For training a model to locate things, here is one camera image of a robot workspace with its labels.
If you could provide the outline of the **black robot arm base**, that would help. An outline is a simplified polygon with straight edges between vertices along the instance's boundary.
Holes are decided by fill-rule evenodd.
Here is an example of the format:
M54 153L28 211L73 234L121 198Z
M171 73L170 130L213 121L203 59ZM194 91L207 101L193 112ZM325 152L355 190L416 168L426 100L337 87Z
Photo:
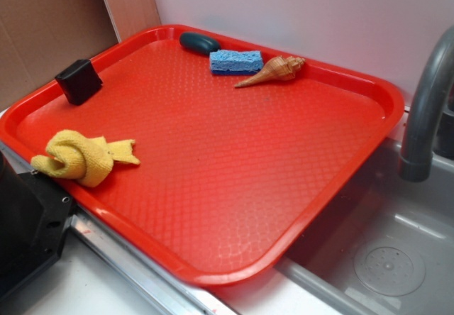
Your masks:
M74 209L48 176L17 173L1 156L1 300L60 259Z

